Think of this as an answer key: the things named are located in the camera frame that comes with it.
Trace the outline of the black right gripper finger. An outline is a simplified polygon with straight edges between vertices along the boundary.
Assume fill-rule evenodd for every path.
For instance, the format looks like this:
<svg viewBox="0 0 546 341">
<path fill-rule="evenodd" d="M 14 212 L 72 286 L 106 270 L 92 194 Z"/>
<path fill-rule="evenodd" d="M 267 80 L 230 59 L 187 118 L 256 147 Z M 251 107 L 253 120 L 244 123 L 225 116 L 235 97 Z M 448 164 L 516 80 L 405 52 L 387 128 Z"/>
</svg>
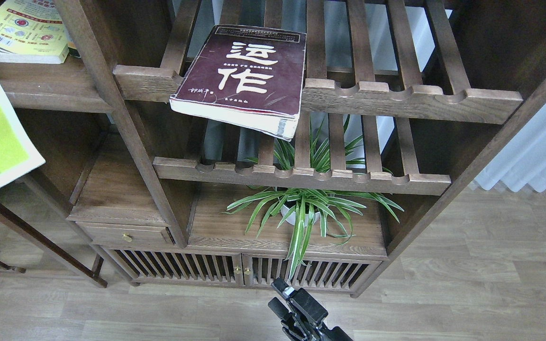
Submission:
<svg viewBox="0 0 546 341">
<path fill-rule="evenodd" d="M 271 287 L 282 296 L 291 308 L 297 309 L 310 324 L 323 324 L 327 318 L 328 311 L 305 289 L 295 289 L 281 277 L 276 278 Z"/>
<path fill-rule="evenodd" d="M 267 306 L 280 318 L 284 332 L 302 332 L 300 310 L 292 298 L 287 298 L 285 302 L 290 308 L 286 308 L 278 298 L 271 299 Z"/>
</svg>

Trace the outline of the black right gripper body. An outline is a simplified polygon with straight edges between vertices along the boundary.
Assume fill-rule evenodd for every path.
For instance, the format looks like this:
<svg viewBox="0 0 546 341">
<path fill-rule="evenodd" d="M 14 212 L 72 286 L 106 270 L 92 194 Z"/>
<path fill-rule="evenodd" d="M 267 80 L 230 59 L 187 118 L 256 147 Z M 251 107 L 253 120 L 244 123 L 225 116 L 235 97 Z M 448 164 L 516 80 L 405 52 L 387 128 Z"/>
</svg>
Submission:
<svg viewBox="0 0 546 341">
<path fill-rule="evenodd" d="M 297 322 L 293 317 L 282 319 L 282 330 L 291 341 L 353 341 L 339 326 L 329 329 L 325 324 L 312 328 Z"/>
</svg>

